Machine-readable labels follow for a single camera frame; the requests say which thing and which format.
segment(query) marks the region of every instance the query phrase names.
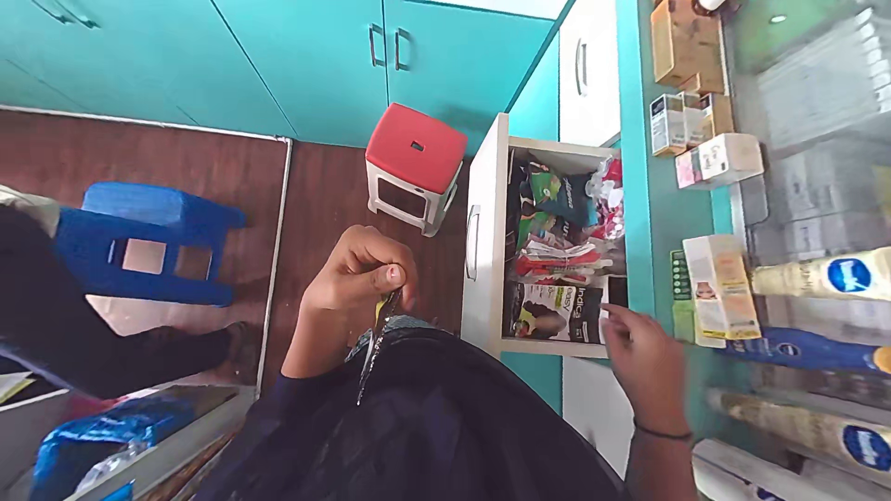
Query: cabinet handle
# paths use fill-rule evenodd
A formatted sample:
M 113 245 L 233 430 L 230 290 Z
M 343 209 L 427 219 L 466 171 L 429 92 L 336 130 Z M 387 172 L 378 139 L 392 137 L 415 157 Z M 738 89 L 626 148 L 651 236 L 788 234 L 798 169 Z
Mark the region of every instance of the cabinet handle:
M 470 232 L 470 223 L 476 219 L 473 233 Z M 473 237 L 473 252 L 470 252 L 470 238 Z M 467 216 L 467 242 L 464 251 L 464 273 L 472 281 L 477 281 L 477 247 L 479 246 L 479 205 L 470 206 L 470 214 Z M 473 257 L 473 268 L 470 267 L 470 258 Z
M 576 43 L 576 89 L 578 95 L 588 95 L 588 44 L 581 38 Z
M 43 5 L 41 5 L 37 0 L 31 0 L 31 3 L 36 5 L 37 8 L 40 9 L 41 11 L 43 11 L 44 13 L 46 13 L 46 15 L 50 16 L 51 18 L 57 20 L 58 22 L 60 22 L 62 24 L 68 24 L 68 23 L 72 22 L 70 19 L 68 19 L 68 17 L 65 16 L 65 14 L 63 14 L 63 13 L 57 14 L 57 13 L 47 9 Z
M 396 71 L 399 71 L 399 70 L 408 71 L 408 65 L 403 64 L 402 62 L 399 61 L 399 38 L 400 37 L 408 40 L 409 39 L 408 31 L 405 31 L 404 29 L 399 28 L 396 30 L 396 34 L 394 35 L 394 38 L 396 39 Z
M 384 29 L 380 26 L 372 23 L 368 25 L 368 46 L 372 48 L 372 66 L 384 66 L 385 62 L 378 59 L 376 55 L 374 55 L 374 33 L 378 32 L 381 35 L 384 34 Z

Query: fingernail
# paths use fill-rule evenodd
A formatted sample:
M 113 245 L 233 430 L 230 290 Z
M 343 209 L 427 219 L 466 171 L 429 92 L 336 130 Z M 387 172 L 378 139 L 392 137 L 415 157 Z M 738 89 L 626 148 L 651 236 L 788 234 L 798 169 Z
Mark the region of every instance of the fingernail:
M 392 265 L 387 268 L 387 281 L 390 283 L 401 283 L 402 282 L 402 268 L 397 265 Z

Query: blue plastic stool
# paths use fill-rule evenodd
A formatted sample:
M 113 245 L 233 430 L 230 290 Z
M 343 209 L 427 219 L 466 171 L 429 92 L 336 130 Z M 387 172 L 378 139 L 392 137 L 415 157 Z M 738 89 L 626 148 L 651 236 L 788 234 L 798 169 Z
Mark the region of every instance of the blue plastic stool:
M 85 293 L 120 298 L 228 306 L 232 288 L 217 283 L 226 233 L 244 214 L 171 188 L 97 183 L 82 209 L 63 208 L 56 246 Z M 167 245 L 159 275 L 125 270 L 128 239 Z M 211 250 L 207 280 L 175 275 L 180 246 Z

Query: blue bottle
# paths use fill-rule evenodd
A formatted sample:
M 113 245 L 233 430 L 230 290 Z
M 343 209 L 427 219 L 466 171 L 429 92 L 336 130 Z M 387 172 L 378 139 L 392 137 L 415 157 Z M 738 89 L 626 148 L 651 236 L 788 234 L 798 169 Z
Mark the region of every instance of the blue bottle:
M 891 374 L 891 346 L 833 341 L 788 327 L 762 327 L 759 339 L 728 341 L 722 353 L 755 362 L 801 369 L 838 369 Z

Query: red plastic stool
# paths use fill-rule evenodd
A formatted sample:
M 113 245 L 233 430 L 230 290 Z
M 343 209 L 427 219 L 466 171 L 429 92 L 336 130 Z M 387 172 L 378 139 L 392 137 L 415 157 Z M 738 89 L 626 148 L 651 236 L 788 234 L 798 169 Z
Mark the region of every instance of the red plastic stool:
M 457 191 L 466 148 L 467 136 L 445 123 L 402 104 L 390 104 L 365 150 L 368 209 L 418 226 L 424 236 L 437 234 Z M 381 182 L 423 198 L 423 214 L 409 214 L 383 201 Z

